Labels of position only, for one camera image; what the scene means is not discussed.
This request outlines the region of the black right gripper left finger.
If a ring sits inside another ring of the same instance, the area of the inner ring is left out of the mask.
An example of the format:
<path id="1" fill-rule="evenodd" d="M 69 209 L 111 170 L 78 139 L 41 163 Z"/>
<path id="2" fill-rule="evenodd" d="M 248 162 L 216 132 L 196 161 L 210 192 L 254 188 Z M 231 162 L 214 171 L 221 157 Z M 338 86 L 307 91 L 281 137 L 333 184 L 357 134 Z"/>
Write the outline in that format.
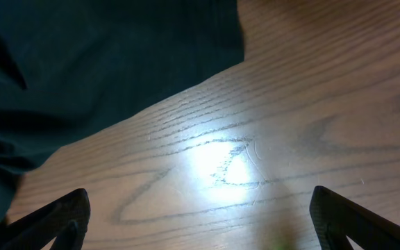
<path id="1" fill-rule="evenodd" d="M 0 250 L 42 249 L 49 242 L 56 250 L 80 250 L 90 220 L 85 189 L 76 189 L 46 206 L 0 226 Z"/>

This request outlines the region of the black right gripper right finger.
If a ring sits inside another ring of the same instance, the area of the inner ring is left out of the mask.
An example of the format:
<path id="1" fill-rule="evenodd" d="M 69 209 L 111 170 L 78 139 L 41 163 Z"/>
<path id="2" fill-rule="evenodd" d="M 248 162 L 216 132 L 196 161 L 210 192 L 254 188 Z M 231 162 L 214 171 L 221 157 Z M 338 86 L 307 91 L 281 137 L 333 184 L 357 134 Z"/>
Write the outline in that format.
<path id="1" fill-rule="evenodd" d="M 327 187 L 314 188 L 310 216 L 322 249 L 400 249 L 400 226 Z"/>

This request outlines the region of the black pants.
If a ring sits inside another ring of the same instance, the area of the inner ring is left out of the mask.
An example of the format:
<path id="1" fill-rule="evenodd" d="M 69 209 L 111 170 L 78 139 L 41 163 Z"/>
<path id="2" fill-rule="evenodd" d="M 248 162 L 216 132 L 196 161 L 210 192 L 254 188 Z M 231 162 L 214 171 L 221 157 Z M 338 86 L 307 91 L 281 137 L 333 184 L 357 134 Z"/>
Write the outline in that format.
<path id="1" fill-rule="evenodd" d="M 0 0 L 0 223 L 56 150 L 243 60 L 235 0 Z"/>

